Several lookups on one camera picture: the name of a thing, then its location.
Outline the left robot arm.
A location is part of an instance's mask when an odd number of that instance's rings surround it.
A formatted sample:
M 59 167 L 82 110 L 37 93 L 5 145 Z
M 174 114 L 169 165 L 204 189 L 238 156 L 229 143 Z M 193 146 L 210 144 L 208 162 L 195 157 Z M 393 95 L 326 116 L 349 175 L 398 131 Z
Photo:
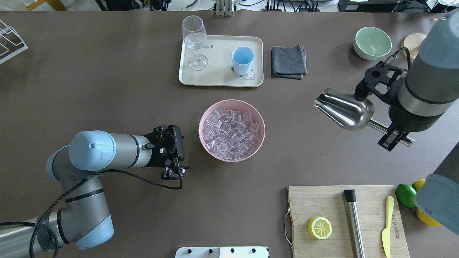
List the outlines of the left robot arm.
M 179 127 L 159 126 L 145 135 L 82 131 L 70 145 L 47 160 L 48 175 L 59 182 L 63 194 L 41 215 L 27 221 L 1 223 L 1 257 L 34 258 L 40 253 L 57 256 L 63 245 L 75 243 L 80 250 L 94 248 L 114 234 L 112 216 L 100 177 L 128 168 L 163 169 L 163 180 L 179 180 L 188 166 Z

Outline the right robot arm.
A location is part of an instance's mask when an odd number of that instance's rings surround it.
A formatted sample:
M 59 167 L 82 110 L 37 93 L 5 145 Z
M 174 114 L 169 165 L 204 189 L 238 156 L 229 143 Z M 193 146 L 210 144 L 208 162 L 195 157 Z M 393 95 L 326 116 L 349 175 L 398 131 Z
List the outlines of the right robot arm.
M 420 44 L 404 82 L 389 98 L 389 131 L 423 131 L 458 99 L 458 9 L 443 15 Z M 458 233 L 458 146 L 415 197 L 417 207 Z

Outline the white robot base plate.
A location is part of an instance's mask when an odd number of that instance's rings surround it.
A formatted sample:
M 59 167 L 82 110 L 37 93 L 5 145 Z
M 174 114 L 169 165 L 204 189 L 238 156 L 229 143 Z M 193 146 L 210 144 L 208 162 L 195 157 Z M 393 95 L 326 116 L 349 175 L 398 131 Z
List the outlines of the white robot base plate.
M 268 247 L 226 246 L 226 247 L 182 247 L 175 253 L 176 258 L 269 258 Z

